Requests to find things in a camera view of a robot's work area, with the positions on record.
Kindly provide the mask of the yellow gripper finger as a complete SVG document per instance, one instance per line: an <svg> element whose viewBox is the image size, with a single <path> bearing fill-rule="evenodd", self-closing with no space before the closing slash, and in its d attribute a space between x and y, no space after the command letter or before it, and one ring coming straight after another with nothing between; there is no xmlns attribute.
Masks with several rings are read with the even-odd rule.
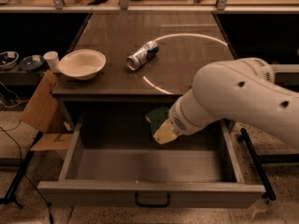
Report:
<svg viewBox="0 0 299 224"><path fill-rule="evenodd" d="M176 140L179 136L180 132L175 129L170 119L167 119L154 133L153 138L159 145L163 145Z"/></svg>

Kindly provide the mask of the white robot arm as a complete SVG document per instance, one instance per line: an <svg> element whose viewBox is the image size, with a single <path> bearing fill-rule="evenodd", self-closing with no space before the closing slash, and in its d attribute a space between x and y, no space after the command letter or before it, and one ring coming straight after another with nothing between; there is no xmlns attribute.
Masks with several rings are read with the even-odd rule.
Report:
<svg viewBox="0 0 299 224"><path fill-rule="evenodd" d="M272 66L261 59L200 68L191 89L171 106L153 137L162 145L220 119L248 124L299 148L299 93L276 85Z"/></svg>

